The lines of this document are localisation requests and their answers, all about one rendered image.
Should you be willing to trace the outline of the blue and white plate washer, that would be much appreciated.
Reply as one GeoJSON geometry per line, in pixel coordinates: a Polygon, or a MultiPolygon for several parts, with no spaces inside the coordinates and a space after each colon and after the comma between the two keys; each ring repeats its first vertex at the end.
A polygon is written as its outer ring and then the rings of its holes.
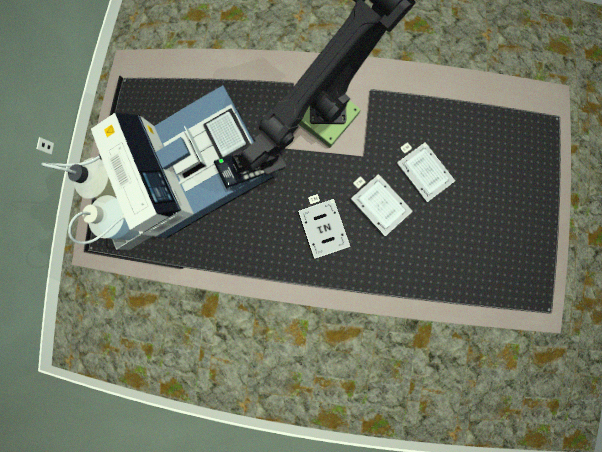
{"type": "Polygon", "coordinates": [[[254,140],[227,94],[222,85],[155,126],[114,113],[91,129],[130,230],[168,238],[274,178],[236,171],[232,154],[254,140]],[[226,112],[246,144],[223,158],[206,124],[226,112]]]}

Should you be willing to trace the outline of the white flexible tube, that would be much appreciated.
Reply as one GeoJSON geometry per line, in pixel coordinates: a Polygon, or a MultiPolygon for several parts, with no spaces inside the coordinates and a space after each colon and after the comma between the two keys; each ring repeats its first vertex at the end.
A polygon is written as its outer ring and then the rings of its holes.
{"type": "MultiPolygon", "coordinates": [[[[92,162],[95,162],[95,161],[96,161],[96,160],[98,160],[98,159],[100,159],[100,157],[99,157],[99,156],[95,157],[95,158],[94,158],[94,159],[92,159],[92,160],[86,161],[86,162],[82,162],[82,163],[74,163],[74,164],[79,164],[79,165],[81,165],[81,166],[82,166],[82,165],[87,165],[87,164],[90,164],[90,163],[92,163],[92,162]]],[[[42,165],[42,166],[45,166],[45,167],[54,168],[54,169],[58,169],[58,170],[62,170],[62,171],[66,171],[66,172],[70,172],[70,173],[76,174],[76,171],[74,171],[74,170],[71,170],[71,169],[64,168],[64,167],[71,167],[71,165],[73,165],[73,164],[59,164],[59,163],[47,163],[47,164],[46,164],[46,163],[42,163],[41,165],[42,165]],[[55,166],[55,165],[56,165],[56,166],[55,166]]]]}

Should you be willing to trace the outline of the white plastic bottle with dark cap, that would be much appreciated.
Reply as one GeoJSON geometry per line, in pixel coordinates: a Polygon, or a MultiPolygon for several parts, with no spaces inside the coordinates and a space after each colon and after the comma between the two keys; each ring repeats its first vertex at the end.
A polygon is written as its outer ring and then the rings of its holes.
{"type": "Polygon", "coordinates": [[[101,159],[83,166],[74,164],[69,169],[76,171],[76,174],[68,172],[68,177],[74,181],[75,189],[81,197],[94,201],[105,195],[116,197],[101,159]]]}

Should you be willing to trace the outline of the white microplate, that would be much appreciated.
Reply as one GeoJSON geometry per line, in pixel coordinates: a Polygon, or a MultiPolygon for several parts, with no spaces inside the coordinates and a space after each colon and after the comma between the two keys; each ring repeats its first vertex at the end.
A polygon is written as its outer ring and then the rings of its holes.
{"type": "Polygon", "coordinates": [[[368,208],[368,210],[378,219],[378,221],[387,228],[396,220],[405,209],[395,200],[395,198],[378,181],[371,187],[359,200],[368,208]],[[374,193],[373,193],[374,192],[374,193]],[[384,194],[385,193],[385,194],[384,194]],[[371,195],[372,194],[372,195],[371,195]],[[375,195],[376,194],[376,195],[375,195]],[[387,196],[386,196],[387,195],[387,196]],[[373,197],[374,196],[374,197],[373,197]],[[378,196],[378,197],[377,197],[378,196]],[[384,197],[393,205],[391,205],[384,197]],[[389,199],[389,198],[391,199],[389,199]],[[368,200],[365,200],[365,198],[368,200]],[[375,199],[376,198],[376,199],[375,199]],[[389,205],[387,205],[383,200],[389,205]],[[378,201],[377,201],[378,200],[378,201]],[[366,203],[367,202],[367,203],[366,203]],[[379,203],[380,202],[380,203],[379,203]],[[386,206],[384,206],[382,203],[386,206]],[[368,205],[369,204],[369,205],[368,205]],[[383,207],[381,207],[380,205],[383,207]],[[370,207],[371,206],[371,207],[370,207]],[[379,209],[380,208],[380,209],[379,209]],[[395,212],[394,212],[395,211],[395,212]],[[388,215],[388,216],[387,216],[388,215]],[[395,216],[394,216],[395,215],[395,216]],[[387,219],[387,221],[385,221],[387,219]],[[386,224],[385,224],[386,223],[386,224]]]}
{"type": "Polygon", "coordinates": [[[425,191],[428,194],[430,194],[432,191],[434,191],[436,188],[438,188],[440,185],[442,185],[444,182],[446,182],[449,179],[446,176],[446,174],[442,171],[442,169],[439,167],[439,165],[436,163],[436,161],[432,158],[432,156],[425,149],[423,151],[421,151],[420,153],[418,153],[413,158],[411,158],[409,161],[407,161],[405,163],[405,165],[412,172],[412,174],[415,176],[415,178],[418,180],[418,182],[421,184],[421,186],[425,189],[425,191]],[[427,185],[425,185],[425,184],[427,184],[427,185]]]}
{"type": "Polygon", "coordinates": [[[234,120],[233,120],[230,112],[226,112],[225,114],[219,116],[218,118],[214,119],[213,121],[207,123],[207,126],[208,126],[208,128],[209,128],[209,130],[210,130],[210,132],[211,132],[211,134],[212,134],[212,136],[213,136],[213,138],[214,138],[214,140],[215,140],[215,142],[216,142],[216,144],[217,144],[217,146],[218,146],[218,148],[219,148],[219,150],[220,150],[220,152],[221,152],[221,154],[222,154],[223,157],[226,156],[226,155],[228,155],[228,154],[230,154],[231,152],[237,150],[238,148],[240,148],[240,147],[242,147],[242,146],[244,146],[246,144],[246,142],[244,141],[244,139],[243,139],[243,137],[242,137],[242,135],[241,135],[241,133],[240,133],[237,125],[235,124],[235,122],[234,122],[234,120]]]}

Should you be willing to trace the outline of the white flexible hose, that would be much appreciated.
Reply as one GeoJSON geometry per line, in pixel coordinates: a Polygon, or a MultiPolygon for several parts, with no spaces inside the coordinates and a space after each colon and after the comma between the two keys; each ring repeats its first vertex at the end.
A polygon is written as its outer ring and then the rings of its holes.
{"type": "Polygon", "coordinates": [[[109,227],[109,228],[108,228],[106,231],[104,231],[104,232],[103,232],[101,235],[99,235],[98,237],[96,237],[96,238],[94,238],[94,239],[92,239],[92,240],[89,240],[89,241],[83,241],[83,242],[82,242],[82,241],[78,241],[78,240],[76,240],[76,239],[75,239],[75,238],[72,236],[71,228],[72,228],[72,224],[74,223],[75,219],[76,219],[76,218],[78,218],[78,217],[79,217],[79,216],[81,216],[81,215],[84,215],[84,214],[91,215],[91,213],[90,213],[90,212],[80,212],[80,213],[76,214],[76,215],[75,215],[75,216],[72,218],[72,220],[70,221],[70,224],[69,224],[69,226],[68,226],[68,234],[69,234],[69,237],[70,237],[70,239],[71,239],[73,242],[75,242],[75,243],[78,243],[78,244],[89,244],[89,243],[92,243],[92,242],[94,242],[94,241],[96,241],[96,240],[100,239],[100,238],[101,238],[102,236],[104,236],[104,235],[105,235],[105,234],[106,234],[106,233],[107,233],[109,230],[111,230],[111,229],[112,229],[112,228],[113,228],[113,227],[114,227],[114,226],[115,226],[115,225],[116,225],[116,224],[117,224],[119,221],[121,221],[122,219],[124,219],[124,218],[123,218],[123,216],[122,216],[122,217],[120,217],[120,218],[119,218],[118,220],[116,220],[116,221],[115,221],[115,222],[114,222],[114,223],[113,223],[113,224],[112,224],[112,225],[111,225],[111,226],[110,226],[110,227],[109,227]]]}

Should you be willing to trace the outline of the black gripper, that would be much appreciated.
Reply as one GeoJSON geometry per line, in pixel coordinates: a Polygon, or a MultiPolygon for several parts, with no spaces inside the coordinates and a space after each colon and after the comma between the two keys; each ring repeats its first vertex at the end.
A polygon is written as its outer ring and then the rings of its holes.
{"type": "Polygon", "coordinates": [[[275,171],[283,170],[286,167],[286,164],[285,164],[284,160],[282,159],[282,157],[280,155],[280,152],[277,155],[274,155],[274,156],[268,155],[268,156],[269,157],[276,157],[276,158],[275,158],[275,162],[274,162],[273,166],[270,166],[270,167],[268,167],[266,169],[261,169],[261,167],[259,166],[259,169],[263,170],[265,172],[266,176],[272,174],[275,171]]]}

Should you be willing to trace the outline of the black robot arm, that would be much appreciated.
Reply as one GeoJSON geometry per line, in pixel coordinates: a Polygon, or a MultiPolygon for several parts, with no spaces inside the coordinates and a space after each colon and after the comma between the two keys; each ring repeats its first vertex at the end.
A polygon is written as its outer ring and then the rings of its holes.
{"type": "Polygon", "coordinates": [[[309,106],[311,124],[345,124],[346,106],[351,99],[345,93],[351,80],[385,31],[391,32],[416,3],[370,0],[371,9],[365,0],[353,1],[355,6],[345,23],[291,91],[261,119],[261,133],[254,143],[232,155],[238,173],[273,166],[276,157],[268,155],[277,155],[293,142],[293,133],[309,106]]]}

